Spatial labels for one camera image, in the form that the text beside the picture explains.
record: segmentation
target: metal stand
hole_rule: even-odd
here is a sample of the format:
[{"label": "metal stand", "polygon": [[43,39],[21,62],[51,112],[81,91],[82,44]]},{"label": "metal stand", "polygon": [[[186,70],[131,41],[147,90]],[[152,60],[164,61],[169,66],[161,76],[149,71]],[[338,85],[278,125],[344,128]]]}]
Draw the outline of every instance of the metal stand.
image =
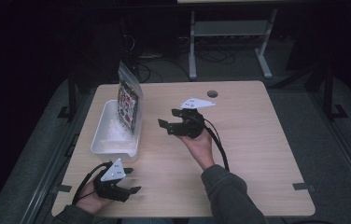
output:
[{"label": "metal stand", "polygon": [[218,35],[262,35],[263,40],[258,49],[255,49],[260,68],[266,78],[272,78],[272,73],[263,56],[269,37],[274,26],[277,9],[273,9],[270,19],[263,21],[196,21],[195,12],[190,16],[190,79],[197,78],[195,62],[195,36]]},{"label": "metal stand", "polygon": [[262,69],[263,75],[268,79],[272,78],[273,76],[272,76],[271,70],[269,69],[268,64],[266,63],[263,53],[265,52],[266,46],[268,45],[269,37],[271,35],[272,28],[274,27],[274,19],[276,14],[277,14],[277,9],[275,8],[272,10],[271,17],[266,24],[265,33],[263,34],[262,44],[258,49],[255,49],[255,53],[257,55],[258,62],[260,62],[260,68]]},{"label": "metal stand", "polygon": [[330,65],[324,60],[323,63],[313,63],[306,69],[301,70],[301,72],[280,81],[273,86],[268,86],[267,89],[281,89],[286,87],[293,81],[301,78],[305,75],[311,74],[309,79],[306,81],[305,89],[309,92],[318,91],[320,85],[324,82],[324,101],[323,101],[323,111],[330,121],[339,118],[348,118],[344,109],[341,105],[335,105],[338,113],[332,113],[332,89],[333,89],[333,73],[330,70]]},{"label": "metal stand", "polygon": [[72,73],[68,76],[68,106],[63,106],[58,119],[68,119],[71,121],[77,113],[76,83]]}]

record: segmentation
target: gray carpet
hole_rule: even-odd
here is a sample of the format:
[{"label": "gray carpet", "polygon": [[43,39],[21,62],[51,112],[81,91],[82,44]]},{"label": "gray carpet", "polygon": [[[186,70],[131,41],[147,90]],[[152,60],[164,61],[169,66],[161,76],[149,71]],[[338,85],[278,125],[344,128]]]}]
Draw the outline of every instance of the gray carpet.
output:
[{"label": "gray carpet", "polygon": [[[266,80],[260,71],[253,52],[255,47],[255,43],[249,43],[233,50],[235,62],[230,61],[230,64],[209,63],[198,59],[196,81],[253,79],[271,85],[292,73],[285,69],[292,47],[290,40],[269,43],[265,55],[274,73],[271,80]],[[178,60],[172,62],[157,60],[144,63],[155,71],[151,73],[147,82],[188,81],[187,74],[179,66],[188,71],[187,61],[187,54],[182,54]],[[140,76],[144,79],[148,73],[141,71]],[[317,99],[319,101],[322,98],[321,92],[313,94],[304,91],[304,81],[305,78],[301,78],[283,90],[269,90],[269,95],[302,176],[313,188],[311,196],[316,213],[312,217],[303,218],[269,217],[269,222],[292,223],[319,219],[336,224],[349,224],[351,171],[330,126],[336,125],[351,146],[351,93],[342,82],[335,79],[334,103],[342,105],[349,118],[337,119],[330,123],[317,106]],[[68,161],[64,154],[72,150],[74,136],[80,132],[92,96],[93,93],[78,94],[77,116],[67,122],[66,119],[57,118],[62,107],[68,103],[67,83],[64,82],[53,95],[0,194],[0,223],[50,223],[49,211],[55,196],[52,192],[63,178],[64,167]],[[96,221],[111,223],[114,220]]]}]

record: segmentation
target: gray sleeve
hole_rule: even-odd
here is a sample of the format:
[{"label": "gray sleeve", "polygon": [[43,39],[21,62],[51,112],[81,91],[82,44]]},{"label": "gray sleeve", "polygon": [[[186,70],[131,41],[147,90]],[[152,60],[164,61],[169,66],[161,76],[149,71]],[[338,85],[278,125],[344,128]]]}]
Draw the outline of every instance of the gray sleeve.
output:
[{"label": "gray sleeve", "polygon": [[246,182],[239,176],[214,165],[202,173],[202,181],[211,203],[211,212],[219,223],[267,223],[265,216],[248,197]]},{"label": "gray sleeve", "polygon": [[92,223],[94,215],[74,205],[67,205],[64,210],[53,218],[52,224],[89,224]]}]

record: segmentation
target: dark background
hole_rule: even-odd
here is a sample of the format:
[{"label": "dark background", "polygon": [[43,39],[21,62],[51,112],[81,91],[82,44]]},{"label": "dark background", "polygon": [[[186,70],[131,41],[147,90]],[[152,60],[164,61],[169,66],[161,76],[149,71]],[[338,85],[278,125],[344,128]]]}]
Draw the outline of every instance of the dark background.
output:
[{"label": "dark background", "polygon": [[[62,1],[62,6],[74,4]],[[139,48],[156,47],[176,57],[177,36],[186,32],[180,27],[189,20],[185,12],[134,14],[126,21],[122,13],[56,9],[54,1],[0,1],[0,190],[51,95],[70,74],[82,91],[116,83],[118,61],[133,63],[124,51],[125,29],[140,38]],[[273,32],[296,39],[289,67],[328,60],[351,89],[351,3],[299,12],[280,9]]]}]

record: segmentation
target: table leg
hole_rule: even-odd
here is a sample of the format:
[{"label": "table leg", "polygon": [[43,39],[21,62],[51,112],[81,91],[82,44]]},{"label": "table leg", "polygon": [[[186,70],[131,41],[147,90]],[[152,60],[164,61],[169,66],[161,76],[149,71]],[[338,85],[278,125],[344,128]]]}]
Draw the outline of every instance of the table leg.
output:
[{"label": "table leg", "polygon": [[263,34],[262,44],[258,49],[255,49],[255,53],[257,55],[258,61],[260,62],[260,68],[262,69],[263,75],[268,79],[272,78],[272,73],[269,69],[268,64],[266,63],[263,53],[265,52],[266,46],[268,45],[269,37],[274,26],[274,19],[276,14],[277,8],[273,9],[271,12],[271,17],[269,18],[268,23],[266,24],[265,33]]},{"label": "table leg", "polygon": [[190,14],[190,80],[195,80],[196,75],[196,62],[195,62],[195,12]]}]

